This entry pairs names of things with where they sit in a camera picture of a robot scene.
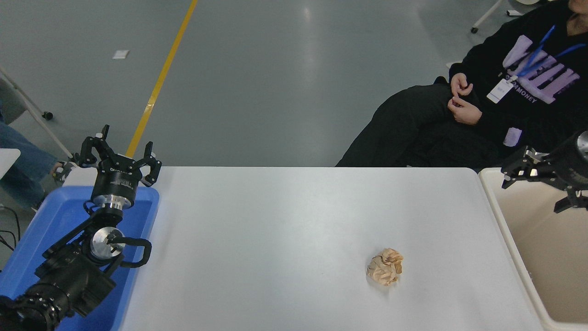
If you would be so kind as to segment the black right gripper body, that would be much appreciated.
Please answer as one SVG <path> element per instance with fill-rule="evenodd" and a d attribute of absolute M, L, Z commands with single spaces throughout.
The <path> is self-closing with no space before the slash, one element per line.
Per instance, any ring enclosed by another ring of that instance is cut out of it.
<path fill-rule="evenodd" d="M 549 153 L 550 180 L 545 182 L 559 190 L 588 188 L 587 134 L 574 134 Z"/>

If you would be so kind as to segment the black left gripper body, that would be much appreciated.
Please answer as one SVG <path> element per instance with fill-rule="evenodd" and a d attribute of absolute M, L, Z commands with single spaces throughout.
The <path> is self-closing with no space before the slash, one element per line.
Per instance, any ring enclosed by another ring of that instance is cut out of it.
<path fill-rule="evenodd" d="M 114 156 L 99 161 L 97 177 L 91 200 L 98 201 L 102 197 L 115 195 L 134 201 L 141 175 L 132 169 L 134 160 L 124 156 Z"/>

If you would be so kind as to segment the seated person's left hand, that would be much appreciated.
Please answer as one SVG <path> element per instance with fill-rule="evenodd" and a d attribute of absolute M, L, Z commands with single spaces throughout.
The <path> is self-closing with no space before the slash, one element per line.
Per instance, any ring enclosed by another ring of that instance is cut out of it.
<path fill-rule="evenodd" d="M 460 97 L 450 98 L 447 106 L 454 120 L 460 124 L 475 126 L 481 119 L 482 112 L 478 107 Z"/>

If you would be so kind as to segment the seated person's right hand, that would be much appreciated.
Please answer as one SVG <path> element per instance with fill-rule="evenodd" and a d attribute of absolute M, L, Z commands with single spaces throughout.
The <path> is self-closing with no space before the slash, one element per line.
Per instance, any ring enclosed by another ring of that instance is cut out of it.
<path fill-rule="evenodd" d="M 457 73 L 450 80 L 450 89 L 454 97 L 464 97 L 472 92 L 473 84 L 468 83 L 468 78 L 464 73 Z"/>

